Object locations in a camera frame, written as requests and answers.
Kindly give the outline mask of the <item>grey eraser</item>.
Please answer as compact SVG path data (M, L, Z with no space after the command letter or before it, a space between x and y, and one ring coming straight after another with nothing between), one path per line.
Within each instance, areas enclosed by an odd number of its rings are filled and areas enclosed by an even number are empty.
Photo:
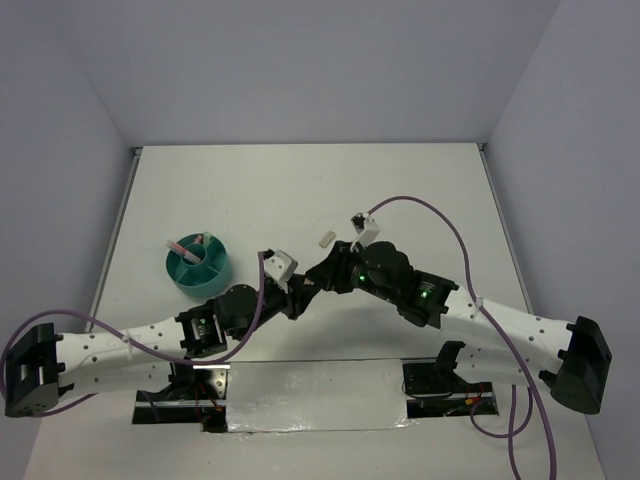
M318 242L318 245L321 248L325 249L331 244L331 242L335 239L335 237L336 237L336 234L333 231L328 231L322 236L322 238Z

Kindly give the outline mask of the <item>red pen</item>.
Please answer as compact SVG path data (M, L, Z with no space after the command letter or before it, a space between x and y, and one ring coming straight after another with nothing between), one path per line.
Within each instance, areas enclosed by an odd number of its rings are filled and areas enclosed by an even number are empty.
M187 250L185 247L179 245L177 242L167 241L166 246L171 252L175 253L176 255L186 260L187 262L190 262L191 264L198 264L202 261L200 257L193 254L192 252Z

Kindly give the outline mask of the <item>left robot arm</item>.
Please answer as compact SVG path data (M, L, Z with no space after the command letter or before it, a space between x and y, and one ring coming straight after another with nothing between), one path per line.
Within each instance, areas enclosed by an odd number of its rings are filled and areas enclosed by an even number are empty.
M300 274L286 289L262 277L174 317L133 329L104 322L99 333L58 333L41 315L25 321L1 355L1 394L9 418L44 417L118 388L161 387L189 396L196 366L227 362L253 333L278 314L297 319L320 289Z

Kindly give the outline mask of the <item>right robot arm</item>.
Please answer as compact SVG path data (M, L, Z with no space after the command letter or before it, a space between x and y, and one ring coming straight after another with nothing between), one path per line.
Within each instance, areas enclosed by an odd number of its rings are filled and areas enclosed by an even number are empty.
M411 324L443 333L434 371L446 391L465 383L533 383L570 410L601 410L612 353L598 323L587 317L547 319L474 298L452 280L415 269L384 241L366 248L338 242L306 276L325 291L364 291Z

